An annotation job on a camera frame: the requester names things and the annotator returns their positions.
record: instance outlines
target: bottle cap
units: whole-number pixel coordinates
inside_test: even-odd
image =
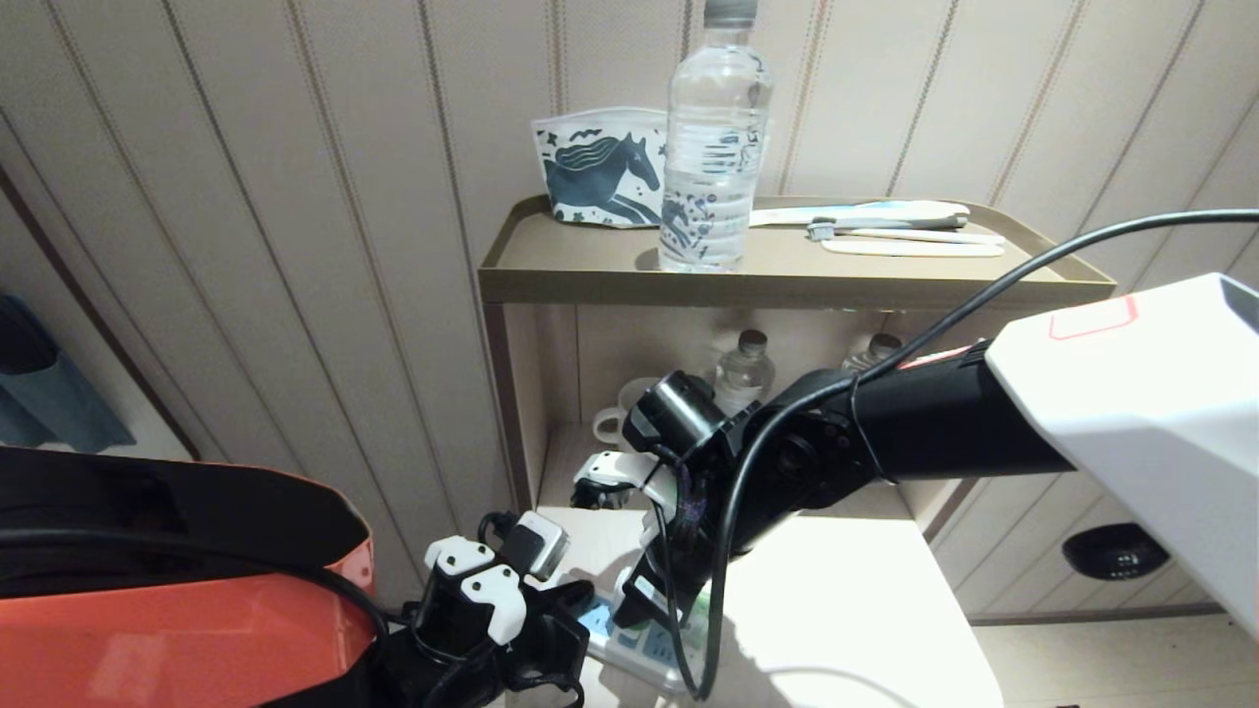
[[[769,344],[769,338],[765,333],[758,329],[745,329],[739,333],[739,350],[748,354],[760,354],[765,350],[765,345]]]
[[[708,0],[704,26],[708,29],[752,29],[757,19],[757,0]]]
[[[891,357],[901,346],[904,345],[900,343],[900,339],[885,331],[880,331],[870,338],[870,353],[880,359]]]

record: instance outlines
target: plastic water bottle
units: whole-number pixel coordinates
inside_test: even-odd
[[[749,329],[739,334],[739,345],[721,355],[713,382],[713,402],[726,416],[752,404],[774,382],[774,363],[765,354],[769,338]]]
[[[660,267],[735,271],[752,214],[773,79],[748,45],[757,0],[708,0],[704,45],[669,82]]]
[[[883,362],[888,357],[891,357],[901,346],[900,339],[885,331],[880,331],[870,338],[870,345],[866,346],[865,350],[849,354],[849,357],[844,359],[844,363],[840,364],[840,370],[846,374],[864,372],[879,362]]]

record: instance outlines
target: floor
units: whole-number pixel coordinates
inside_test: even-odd
[[[1255,641],[1226,615],[976,627],[1006,708],[1254,708]]]

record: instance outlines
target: white mug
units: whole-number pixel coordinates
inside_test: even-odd
[[[633,404],[642,398],[643,392],[656,385],[658,380],[658,377],[643,377],[622,385],[621,392],[617,393],[617,404],[594,414],[592,426],[594,437],[599,442],[616,445],[617,450],[622,452],[633,452],[635,448],[621,435],[621,428],[624,426],[626,416],[630,414],[630,408],[633,408]]]

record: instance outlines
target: white tabletop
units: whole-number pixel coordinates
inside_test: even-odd
[[[642,511],[538,511],[572,537],[562,572],[611,588],[636,557]],[[782,524],[730,566],[725,603],[709,705],[1002,705],[971,626],[893,489],[869,488],[830,515]],[[582,684],[593,708],[692,704],[593,658]],[[544,688],[509,694],[505,704],[565,700]]]

